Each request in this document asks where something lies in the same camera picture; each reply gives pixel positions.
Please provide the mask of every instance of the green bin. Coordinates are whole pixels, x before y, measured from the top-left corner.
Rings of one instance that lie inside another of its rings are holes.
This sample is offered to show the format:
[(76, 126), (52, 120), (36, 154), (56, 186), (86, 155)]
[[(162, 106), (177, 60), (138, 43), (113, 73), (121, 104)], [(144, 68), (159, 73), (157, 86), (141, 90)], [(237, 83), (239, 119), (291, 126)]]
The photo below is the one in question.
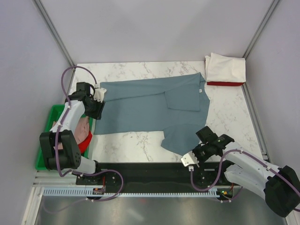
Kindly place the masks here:
[[(64, 111), (64, 108), (65, 108), (65, 105), (54, 105), (54, 106), (52, 106), (52, 109), (50, 111), (50, 115), (49, 115), (48, 120), (47, 120), (45, 132), (50, 131), (54, 121), (58, 121), (58, 119), (60, 118), (60, 115), (62, 114), (62, 111)], [(93, 119), (90, 118), (90, 130), (92, 128), (92, 124), (93, 124)], [(82, 156), (87, 158), (88, 154), (89, 154), (89, 148), (86, 149), (86, 151), (82, 154)], [(44, 164), (41, 147), (38, 150), (36, 169), (37, 170), (47, 170), (46, 167), (45, 167), (45, 164)]]

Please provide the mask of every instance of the white wall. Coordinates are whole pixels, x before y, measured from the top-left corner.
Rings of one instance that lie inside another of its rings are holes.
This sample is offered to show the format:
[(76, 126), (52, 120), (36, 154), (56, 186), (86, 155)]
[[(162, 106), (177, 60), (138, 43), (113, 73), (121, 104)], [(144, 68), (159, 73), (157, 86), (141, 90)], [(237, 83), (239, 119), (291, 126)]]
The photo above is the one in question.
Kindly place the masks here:
[(38, 138), (68, 66), (31, 0), (0, 2), (0, 224), (21, 223)]
[(272, 0), (41, 0), (76, 63), (241, 57)]
[(277, 7), (247, 59), (247, 83), (272, 161), (300, 176), (300, 1)]

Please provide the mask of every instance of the pink cloth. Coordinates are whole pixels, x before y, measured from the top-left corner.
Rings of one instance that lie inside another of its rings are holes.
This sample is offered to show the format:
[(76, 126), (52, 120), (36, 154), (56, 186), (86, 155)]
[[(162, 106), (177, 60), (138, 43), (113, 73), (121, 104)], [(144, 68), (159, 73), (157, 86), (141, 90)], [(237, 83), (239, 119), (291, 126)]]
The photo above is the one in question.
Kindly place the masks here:
[[(75, 132), (74, 132), (74, 138), (76, 140), (77, 144), (80, 144), (83, 142), (89, 135), (90, 131), (90, 124), (89, 124), (90, 118), (89, 117), (81, 117), (78, 121), (78, 124), (76, 126)], [(62, 144), (58, 144), (58, 149), (62, 149)]]

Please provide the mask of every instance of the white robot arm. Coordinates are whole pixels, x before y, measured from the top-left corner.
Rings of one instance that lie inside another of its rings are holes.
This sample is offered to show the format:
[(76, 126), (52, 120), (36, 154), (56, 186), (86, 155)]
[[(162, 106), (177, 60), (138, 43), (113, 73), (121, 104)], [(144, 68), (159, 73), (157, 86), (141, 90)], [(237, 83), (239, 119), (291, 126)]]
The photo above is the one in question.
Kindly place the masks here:
[(231, 162), (224, 170), (230, 183), (235, 183), (254, 192), (278, 215), (286, 217), (300, 203), (300, 182), (296, 172), (285, 166), (264, 161), (227, 136), (218, 137), (209, 127), (196, 133), (202, 141), (181, 161), (184, 166), (205, 162), (212, 155), (219, 155)]
[(81, 156), (79, 147), (73, 133), (82, 115), (94, 119), (101, 119), (101, 112), (105, 105), (103, 101), (106, 90), (95, 86), (78, 82), (76, 92), (69, 95), (70, 101), (65, 103), (64, 111), (55, 126), (40, 135), (40, 144), (45, 166), (48, 170), (57, 170), (55, 157), (55, 138), (62, 143), (63, 149), (59, 150), (60, 169), (76, 169), (80, 173), (93, 174), (96, 171), (96, 162)]

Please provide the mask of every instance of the metal floor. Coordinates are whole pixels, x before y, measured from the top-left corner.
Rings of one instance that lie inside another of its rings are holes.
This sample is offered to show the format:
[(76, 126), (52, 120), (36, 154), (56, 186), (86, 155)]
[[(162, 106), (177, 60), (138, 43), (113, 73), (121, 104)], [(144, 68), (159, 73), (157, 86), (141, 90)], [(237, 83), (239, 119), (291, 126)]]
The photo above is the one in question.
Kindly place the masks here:
[[(59, 210), (78, 197), (44, 196), (49, 210)], [(119, 197), (107, 202), (81, 202), (61, 213), (39, 211), (37, 225), (286, 225), (263, 199), (247, 190), (232, 203), (204, 198)]]

